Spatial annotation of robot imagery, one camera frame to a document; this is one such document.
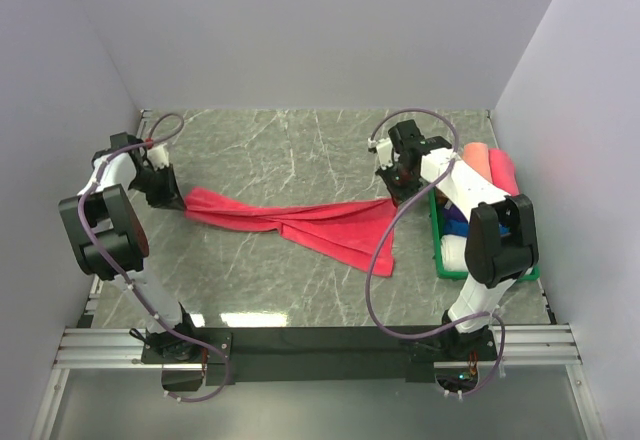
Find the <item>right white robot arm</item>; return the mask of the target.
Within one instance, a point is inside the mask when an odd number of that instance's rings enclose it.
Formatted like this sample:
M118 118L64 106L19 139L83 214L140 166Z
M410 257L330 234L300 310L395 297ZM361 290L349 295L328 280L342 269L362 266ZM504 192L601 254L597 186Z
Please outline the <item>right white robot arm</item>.
M468 274L457 299L443 314L441 326L406 337L409 341L436 337L452 359L477 347L505 292L539 260L531 200L523 194L512 196L486 180L462 159L458 147L457 139L425 137L414 120L397 123L384 139L368 139L368 149L378 159L376 173L398 207L384 238L433 190L439 190L468 222L464 252Z

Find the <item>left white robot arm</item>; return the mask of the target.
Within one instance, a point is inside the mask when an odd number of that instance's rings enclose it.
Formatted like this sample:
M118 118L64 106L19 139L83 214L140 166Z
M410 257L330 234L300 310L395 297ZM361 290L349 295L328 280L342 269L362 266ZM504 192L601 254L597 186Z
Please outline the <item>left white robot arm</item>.
M128 193L152 208L185 211L167 145L127 133L110 138L92 159L93 172L58 210L80 269L120 290L144 318L145 332L130 334L165 359L194 359L201 348L190 315L164 288L147 258L149 243Z

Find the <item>red towel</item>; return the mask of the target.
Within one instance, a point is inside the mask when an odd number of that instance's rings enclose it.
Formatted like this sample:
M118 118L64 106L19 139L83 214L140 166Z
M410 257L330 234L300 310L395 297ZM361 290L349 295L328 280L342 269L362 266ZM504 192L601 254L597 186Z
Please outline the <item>red towel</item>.
M270 232L350 267L389 277L393 273L393 238L374 252L396 214L390 199L309 206L258 207L196 187L185 198L185 216L207 225L240 232Z

